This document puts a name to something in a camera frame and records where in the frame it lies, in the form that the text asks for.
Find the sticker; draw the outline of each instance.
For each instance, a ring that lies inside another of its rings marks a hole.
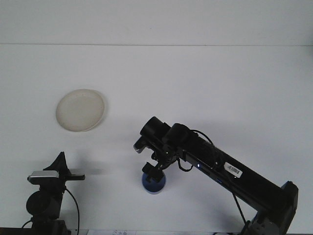
[[[242,171],[237,169],[236,167],[234,167],[233,165],[229,164],[229,163],[225,163],[224,164],[224,169],[227,170],[230,174],[240,178],[240,176],[242,175]]]

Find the black cable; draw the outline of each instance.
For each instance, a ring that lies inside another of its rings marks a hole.
[[[74,199],[74,202],[76,204],[77,213],[78,213],[78,225],[77,225],[77,235],[78,235],[79,234],[79,222],[80,222],[78,204],[77,204],[77,201],[76,201],[75,197],[73,196],[73,194],[67,188],[65,188],[65,190],[72,196],[72,198]]]
[[[203,132],[198,131],[198,130],[192,130],[192,131],[193,131],[193,132],[197,132],[197,133],[203,135],[203,136],[212,144],[213,148],[215,149],[216,154],[218,154],[218,152],[216,151],[215,145],[213,144],[212,140],[211,140],[206,134],[204,134]],[[238,200],[237,200],[237,197],[236,197],[236,195],[235,195],[235,193],[234,193],[234,191],[233,191],[233,189],[232,189],[232,186],[231,186],[231,179],[229,178],[228,175],[227,175],[226,177],[227,177],[228,182],[229,182],[229,189],[230,189],[230,192],[233,194],[233,197],[234,197],[234,200],[235,200],[236,205],[237,205],[237,207],[238,207],[238,210],[239,210],[239,213],[240,213],[240,215],[241,215],[241,218],[243,219],[244,224],[245,224],[245,227],[248,229],[249,234],[251,234],[251,233],[250,233],[250,230],[249,230],[249,228],[248,228],[248,226],[247,226],[247,222],[246,222],[244,213],[243,213],[243,211],[241,210],[241,207],[240,207],[240,205],[239,205],[239,202],[238,202]]]
[[[190,169],[185,169],[185,168],[183,168],[183,167],[180,165],[180,159],[179,159],[179,158],[177,158],[177,162],[178,162],[178,167],[179,167],[182,171],[188,172],[188,171],[191,171],[191,170],[192,170],[193,165],[191,165]]]
[[[30,223],[31,220],[28,220],[26,223],[23,224],[22,229],[25,227],[26,224]]]
[[[198,130],[191,130],[191,131],[197,132],[197,133],[203,135],[203,136],[211,143],[211,145],[213,145],[213,147],[215,148],[214,143],[212,142],[212,140],[211,140],[205,133],[203,133],[203,132],[201,132],[201,131],[198,131]]]

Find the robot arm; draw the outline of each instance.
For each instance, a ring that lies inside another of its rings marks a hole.
[[[278,187],[179,123],[170,127],[153,117],[140,134],[134,149],[138,153],[145,147],[152,149],[152,159],[158,162],[154,167],[149,163],[144,166],[146,180],[160,181],[162,170],[182,159],[258,211],[246,233],[286,234],[298,200],[298,188],[292,182]]]

